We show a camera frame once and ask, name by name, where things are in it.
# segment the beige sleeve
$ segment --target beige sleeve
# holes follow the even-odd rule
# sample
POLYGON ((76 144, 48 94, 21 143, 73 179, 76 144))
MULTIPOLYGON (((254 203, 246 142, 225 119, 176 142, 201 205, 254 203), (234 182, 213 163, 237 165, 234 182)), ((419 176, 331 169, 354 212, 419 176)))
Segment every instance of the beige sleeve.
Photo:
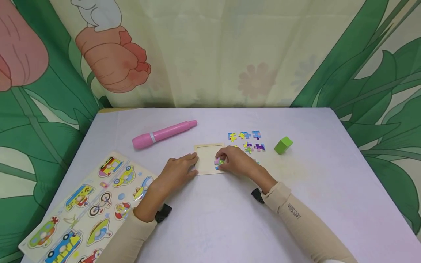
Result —
POLYGON ((279 214, 292 236, 314 262, 329 259, 344 263, 357 262, 330 228, 293 196, 283 183, 278 182, 262 197, 265 204, 279 214))
POLYGON ((105 247, 96 263, 133 263, 136 261, 143 242, 157 225, 156 221, 145 223, 130 210, 124 223, 105 247))

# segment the vehicle puzzle board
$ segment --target vehicle puzzle board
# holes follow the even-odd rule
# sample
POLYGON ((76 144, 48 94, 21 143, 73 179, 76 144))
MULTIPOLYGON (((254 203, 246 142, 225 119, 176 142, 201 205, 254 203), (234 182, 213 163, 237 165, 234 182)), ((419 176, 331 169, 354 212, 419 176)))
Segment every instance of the vehicle puzzle board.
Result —
POLYGON ((35 263, 94 263, 156 175, 112 152, 20 244, 35 263))

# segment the background curtain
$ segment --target background curtain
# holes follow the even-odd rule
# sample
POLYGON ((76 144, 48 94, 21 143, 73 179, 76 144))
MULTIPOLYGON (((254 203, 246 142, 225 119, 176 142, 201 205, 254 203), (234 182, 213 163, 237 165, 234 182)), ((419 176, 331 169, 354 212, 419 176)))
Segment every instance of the background curtain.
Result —
POLYGON ((112 106, 330 107, 421 240, 420 2, 0 0, 0 263, 112 106))

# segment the pink pen cap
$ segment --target pink pen cap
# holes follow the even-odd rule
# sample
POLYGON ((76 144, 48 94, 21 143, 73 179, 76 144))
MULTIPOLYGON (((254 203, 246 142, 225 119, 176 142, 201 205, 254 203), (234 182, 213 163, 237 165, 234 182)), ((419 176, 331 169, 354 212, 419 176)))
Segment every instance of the pink pen cap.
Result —
POLYGON ((189 130, 190 128, 193 128, 196 125, 197 125, 197 121, 191 120, 191 121, 186 121, 186 122, 182 122, 182 123, 167 127, 162 130, 157 130, 152 133, 145 133, 145 134, 139 135, 132 140, 133 147, 136 149, 142 149, 142 148, 151 146, 157 141, 166 139, 173 135, 189 130))

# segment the colorful puzzle piece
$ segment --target colorful puzzle piece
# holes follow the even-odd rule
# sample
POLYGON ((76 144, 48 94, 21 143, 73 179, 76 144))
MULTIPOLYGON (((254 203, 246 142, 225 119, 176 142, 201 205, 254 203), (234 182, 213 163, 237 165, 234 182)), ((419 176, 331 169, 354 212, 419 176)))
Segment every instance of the colorful puzzle piece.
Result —
POLYGON ((249 139, 250 134, 248 132, 240 132, 240 138, 242 139, 249 139))
POLYGON ((104 188, 104 189, 108 188, 108 184, 105 183, 105 182, 100 182, 99 185, 102 186, 102 188, 104 188))
POLYGON ((292 144, 293 142, 290 140, 290 138, 284 137, 275 146, 274 150, 278 154, 283 154, 292 144))
POLYGON ((248 152, 248 154, 251 154, 251 152, 252 151, 254 151, 253 150, 253 148, 251 148, 251 147, 247 147, 247 148, 245 148, 245 150, 244 150, 245 152, 248 152))
POLYGON ((225 161, 223 159, 219 159, 219 157, 213 162, 215 166, 215 170, 219 170, 218 166, 219 165, 223 165, 225 163, 225 161))
POLYGON ((253 145, 251 143, 248 143, 248 141, 247 141, 247 142, 245 142, 245 144, 243 145, 243 147, 244 148, 253 147, 253 145))
POLYGON ((237 134, 236 133, 228 133, 228 139, 231 140, 231 142, 233 143, 234 140, 237 139, 237 134))
POLYGON ((253 138, 256 138, 256 139, 262 138, 259 130, 253 130, 251 131, 251 133, 253 134, 253 138))
POLYGON ((260 151, 260 150, 266 151, 263 143, 261 145, 256 143, 256 146, 254 146, 254 149, 257 149, 257 151, 260 151))

